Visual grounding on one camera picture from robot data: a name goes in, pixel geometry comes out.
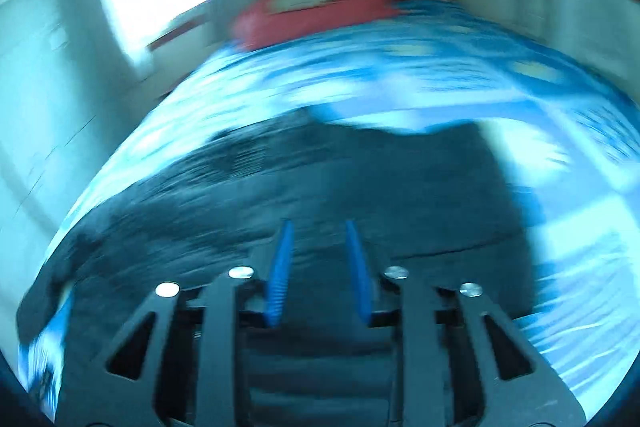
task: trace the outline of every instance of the blue bedspread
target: blue bedspread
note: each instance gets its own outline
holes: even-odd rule
[[[592,417],[640,346],[638,108],[564,55],[456,3],[399,7],[392,20],[257,52],[220,49],[105,164],[47,255],[91,208],[220,130],[301,106],[325,122],[397,133],[478,120],[536,248],[536,312],[518,325]],[[57,319],[22,350],[23,381],[38,359],[62,363]]]

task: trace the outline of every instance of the bed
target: bed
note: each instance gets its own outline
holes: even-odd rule
[[[92,208],[226,129],[299,107],[395,134],[477,121],[534,245],[534,312],[516,323],[593,417],[640,346],[640,112],[596,73],[452,0],[397,1],[391,20],[256,52],[223,46],[108,160],[47,256]],[[53,368],[50,415],[73,298],[20,348],[27,388]]]

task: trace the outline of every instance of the red object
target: red object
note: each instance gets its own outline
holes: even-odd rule
[[[271,0],[259,0],[236,19],[233,35],[247,50],[259,50],[313,33],[364,24],[400,13],[392,0],[336,0],[303,10],[271,13]]]

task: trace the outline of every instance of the blue and white fabric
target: blue and white fabric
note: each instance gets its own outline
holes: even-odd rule
[[[538,302],[517,324],[592,417],[640,346],[640,112],[568,57],[456,3],[399,7],[256,52],[220,49],[104,165],[47,253],[91,208],[222,130],[302,106],[396,133],[479,121],[536,250]]]

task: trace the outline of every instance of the black cloth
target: black cloth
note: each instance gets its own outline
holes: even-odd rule
[[[75,280],[62,395],[158,283],[207,283],[295,229],[282,327],[252,333],[245,356],[263,425],[382,425],[390,332],[356,314],[344,222],[409,266],[458,287],[474,281],[511,316],[532,301],[529,246],[474,124],[398,136],[316,122],[297,110],[221,134],[91,210],[18,309],[30,343]]]

